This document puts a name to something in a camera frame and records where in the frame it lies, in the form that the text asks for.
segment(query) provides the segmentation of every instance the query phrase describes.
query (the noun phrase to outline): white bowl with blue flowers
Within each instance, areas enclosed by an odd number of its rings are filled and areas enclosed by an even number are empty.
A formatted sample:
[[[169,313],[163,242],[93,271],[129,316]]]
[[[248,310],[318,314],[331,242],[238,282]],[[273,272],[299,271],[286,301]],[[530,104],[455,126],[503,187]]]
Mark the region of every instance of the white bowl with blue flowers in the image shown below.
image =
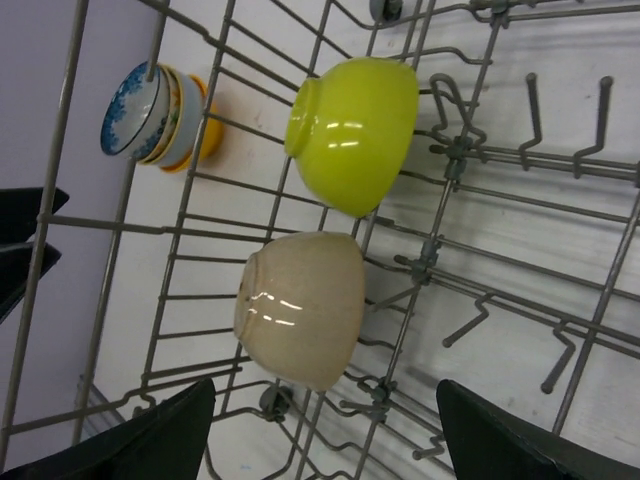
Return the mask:
[[[169,115],[169,84],[156,67],[146,80],[147,62],[134,68],[120,84],[100,130],[100,147],[107,155],[141,160],[160,141]]]

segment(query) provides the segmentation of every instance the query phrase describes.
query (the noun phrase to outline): purple wall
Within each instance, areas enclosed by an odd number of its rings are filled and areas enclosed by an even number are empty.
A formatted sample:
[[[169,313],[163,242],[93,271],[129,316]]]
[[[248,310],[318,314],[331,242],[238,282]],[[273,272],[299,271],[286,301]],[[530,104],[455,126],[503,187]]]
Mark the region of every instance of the purple wall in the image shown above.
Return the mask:
[[[0,2],[0,188],[42,186],[75,0]],[[84,35],[58,186],[63,215],[113,219],[124,162],[99,147],[102,116],[124,76],[145,60],[153,11],[134,0],[93,0]],[[40,282],[17,422],[73,408],[109,245],[109,232],[52,227],[60,262]],[[4,406],[21,306],[0,325]],[[69,445],[71,425],[14,436],[8,467]]]

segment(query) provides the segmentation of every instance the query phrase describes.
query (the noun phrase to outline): dishware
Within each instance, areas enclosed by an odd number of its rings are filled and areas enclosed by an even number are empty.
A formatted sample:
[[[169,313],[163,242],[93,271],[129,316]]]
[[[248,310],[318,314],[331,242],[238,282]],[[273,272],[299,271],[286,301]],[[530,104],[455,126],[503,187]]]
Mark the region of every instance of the dishware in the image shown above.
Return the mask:
[[[302,84],[285,150],[323,202],[354,217],[366,215],[382,201],[404,162],[418,96],[408,65],[348,60]]]
[[[204,100],[198,84],[188,75],[166,66],[167,71],[176,80],[180,90],[180,113],[173,137],[167,148],[158,158],[146,165],[171,167],[180,163],[193,147],[198,132],[198,124],[202,117]]]
[[[102,122],[100,147],[107,155],[140,160],[157,145],[169,112],[169,85],[156,67],[146,80],[147,62],[134,68],[114,94]]]
[[[364,315],[364,264],[341,233],[279,238],[247,260],[234,333],[265,370],[316,391],[344,372]]]
[[[152,165],[160,158],[160,155],[169,146],[169,142],[176,131],[178,119],[180,118],[180,104],[182,103],[182,98],[180,97],[178,81],[169,73],[166,66],[158,64],[158,67],[165,74],[167,84],[169,85],[169,114],[167,116],[167,123],[165,125],[164,132],[162,132],[158,144],[149,155],[138,161],[138,163],[142,165]]]
[[[196,75],[189,75],[189,77],[196,82],[198,88],[200,89],[200,93],[202,94],[202,98],[205,98],[207,93],[207,87],[204,82],[197,77]],[[218,113],[218,108],[215,103],[211,104],[211,108],[209,109],[211,113]],[[207,119],[207,125],[204,130],[202,145],[200,146],[200,156],[198,158],[198,162],[202,161],[204,158],[207,158],[213,155],[220,144],[222,143],[222,139],[224,137],[224,124],[216,120],[214,118]],[[178,173],[182,170],[185,170],[189,164],[191,163],[192,151],[186,155],[186,157],[177,163],[176,165],[172,165],[169,167],[160,167],[162,171],[166,173]]]

